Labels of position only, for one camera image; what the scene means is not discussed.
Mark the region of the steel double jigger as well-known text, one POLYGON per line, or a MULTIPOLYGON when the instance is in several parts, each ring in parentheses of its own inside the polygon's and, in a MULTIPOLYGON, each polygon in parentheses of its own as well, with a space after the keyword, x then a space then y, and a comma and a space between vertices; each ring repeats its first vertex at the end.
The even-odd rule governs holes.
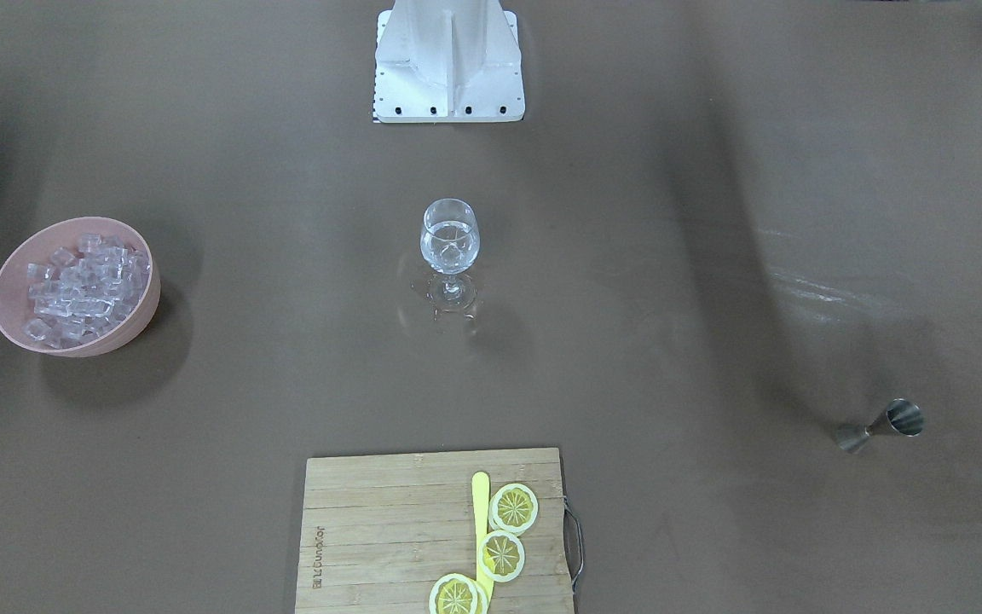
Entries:
POLYGON ((868 425, 843 423, 835 428, 835 443, 849 454, 857 454, 872 437, 917 437, 925 427, 922 408, 907 399, 893 399, 868 425))

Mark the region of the clear wine glass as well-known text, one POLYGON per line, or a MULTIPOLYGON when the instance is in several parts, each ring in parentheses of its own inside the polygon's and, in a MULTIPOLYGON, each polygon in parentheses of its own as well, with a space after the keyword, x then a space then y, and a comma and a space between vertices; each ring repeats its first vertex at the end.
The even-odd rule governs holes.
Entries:
POLYGON ((469 269, 481 248, 475 211, 457 198, 433 201, 422 215, 419 245, 422 259, 433 269, 426 284, 430 302, 441 312, 467 310, 477 295, 469 269))

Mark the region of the pile of ice cubes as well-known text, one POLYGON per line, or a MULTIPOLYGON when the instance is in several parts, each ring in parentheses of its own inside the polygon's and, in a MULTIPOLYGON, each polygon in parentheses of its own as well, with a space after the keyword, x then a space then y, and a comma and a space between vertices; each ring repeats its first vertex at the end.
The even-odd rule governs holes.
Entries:
POLYGON ((124 323, 142 303, 153 262, 117 235, 84 233, 46 262, 26 266, 32 314, 25 338, 51 350, 86 345, 124 323))

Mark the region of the lemon slice middle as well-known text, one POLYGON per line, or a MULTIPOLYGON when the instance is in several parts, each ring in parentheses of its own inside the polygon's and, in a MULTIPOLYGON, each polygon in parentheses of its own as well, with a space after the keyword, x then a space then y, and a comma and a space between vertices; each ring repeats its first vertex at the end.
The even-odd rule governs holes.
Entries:
POLYGON ((521 537, 510 531, 491 531, 477 547, 477 568, 490 582, 514 582, 527 560, 521 537))

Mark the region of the bamboo cutting board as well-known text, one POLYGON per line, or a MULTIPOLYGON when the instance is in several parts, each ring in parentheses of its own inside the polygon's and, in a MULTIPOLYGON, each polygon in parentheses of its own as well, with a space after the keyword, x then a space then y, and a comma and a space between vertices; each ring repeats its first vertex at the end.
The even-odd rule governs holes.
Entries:
POLYGON ((573 613, 557 448, 319 457, 305 463, 296 613, 428 613, 440 576, 478 571, 471 478, 538 497, 527 562, 492 613, 573 613))

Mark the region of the pink bowl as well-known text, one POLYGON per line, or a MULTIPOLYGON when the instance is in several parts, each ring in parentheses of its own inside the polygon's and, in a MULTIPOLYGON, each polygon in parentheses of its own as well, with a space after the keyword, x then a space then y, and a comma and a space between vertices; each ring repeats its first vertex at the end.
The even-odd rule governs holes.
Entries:
POLYGON ((22 242, 3 262, 0 269, 0 332, 10 342, 32 352, 70 358, 102 355, 127 345, 147 327, 159 307, 160 293, 159 264, 152 255, 151 246, 139 232, 129 224, 108 217, 75 217, 39 230, 22 242), (52 249, 66 247, 69 240, 74 240, 82 233, 120 237, 126 246, 140 250, 148 257, 151 272, 141 292, 140 303, 126 316, 124 322, 84 345, 52 349, 40 345, 22 332, 24 323, 34 317, 32 305, 27 298, 26 267, 31 262, 36 262, 38 256, 48 256, 52 249))

